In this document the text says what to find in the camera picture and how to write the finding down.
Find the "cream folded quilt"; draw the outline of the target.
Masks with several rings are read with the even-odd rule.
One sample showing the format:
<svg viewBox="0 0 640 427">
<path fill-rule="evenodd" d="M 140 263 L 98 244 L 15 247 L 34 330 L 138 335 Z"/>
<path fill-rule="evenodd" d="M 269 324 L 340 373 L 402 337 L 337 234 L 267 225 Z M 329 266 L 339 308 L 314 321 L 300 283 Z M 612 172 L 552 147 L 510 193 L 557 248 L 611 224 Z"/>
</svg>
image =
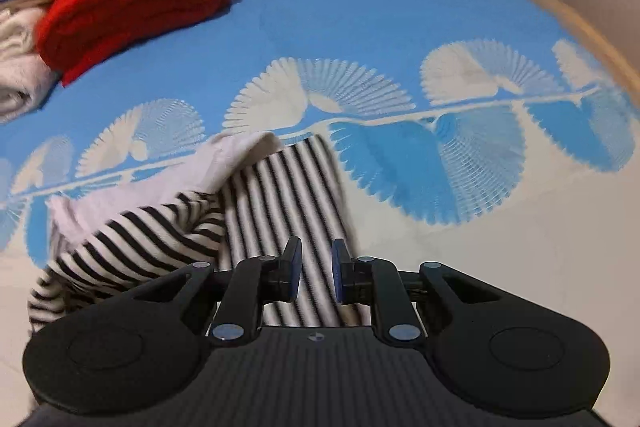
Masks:
<svg viewBox="0 0 640 427">
<path fill-rule="evenodd" d="M 46 11 L 1 12 L 1 122 L 37 109 L 58 82 L 58 74 L 36 50 L 35 30 Z"/>
</svg>

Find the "black white striped child garment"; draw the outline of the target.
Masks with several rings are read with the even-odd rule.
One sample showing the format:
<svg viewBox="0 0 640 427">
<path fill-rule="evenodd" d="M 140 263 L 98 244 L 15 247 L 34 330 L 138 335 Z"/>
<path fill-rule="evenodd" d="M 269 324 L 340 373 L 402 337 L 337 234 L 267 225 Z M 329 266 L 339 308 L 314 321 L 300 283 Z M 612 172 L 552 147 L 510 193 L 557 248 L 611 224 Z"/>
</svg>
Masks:
<svg viewBox="0 0 640 427">
<path fill-rule="evenodd" d="M 49 260 L 30 292 L 32 329 L 200 262 L 217 271 L 276 257 L 298 237 L 303 271 L 269 325 L 360 326 L 334 295 L 331 246 L 349 226 L 335 161 L 319 135 L 282 145 L 269 132 L 217 135 L 148 179 L 48 202 Z"/>
</svg>

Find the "wooden bed frame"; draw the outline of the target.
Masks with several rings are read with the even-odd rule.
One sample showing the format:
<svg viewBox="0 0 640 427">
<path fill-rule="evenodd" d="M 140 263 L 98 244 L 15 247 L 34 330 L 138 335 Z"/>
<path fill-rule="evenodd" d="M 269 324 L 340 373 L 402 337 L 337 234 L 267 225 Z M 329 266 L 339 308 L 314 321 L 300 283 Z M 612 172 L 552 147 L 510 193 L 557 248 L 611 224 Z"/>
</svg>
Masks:
<svg viewBox="0 0 640 427">
<path fill-rule="evenodd" d="M 530 0 L 552 14 L 611 74 L 613 80 L 639 104 L 639 73 L 588 20 L 562 0 Z"/>
</svg>

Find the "blue white patterned bed sheet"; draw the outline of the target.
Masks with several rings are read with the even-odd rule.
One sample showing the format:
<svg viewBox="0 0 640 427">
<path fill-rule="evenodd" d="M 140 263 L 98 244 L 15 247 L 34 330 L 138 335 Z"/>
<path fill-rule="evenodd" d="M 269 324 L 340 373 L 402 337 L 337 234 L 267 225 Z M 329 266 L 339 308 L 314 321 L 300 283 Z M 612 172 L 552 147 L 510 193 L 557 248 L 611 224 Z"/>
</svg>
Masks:
<svg viewBox="0 0 640 427">
<path fill-rule="evenodd" d="M 269 131 L 235 173 L 223 267 L 302 236 L 297 305 L 336 324 L 328 240 L 407 269 L 447 263 L 586 323 L 608 346 L 597 402 L 639 421 L 639 83 L 535 0 L 234 0 L 55 88 L 1 128 L 1 421 L 32 407 L 18 366 L 53 251 L 90 283 L 79 237 L 126 202 L 163 206 L 203 145 Z"/>
</svg>

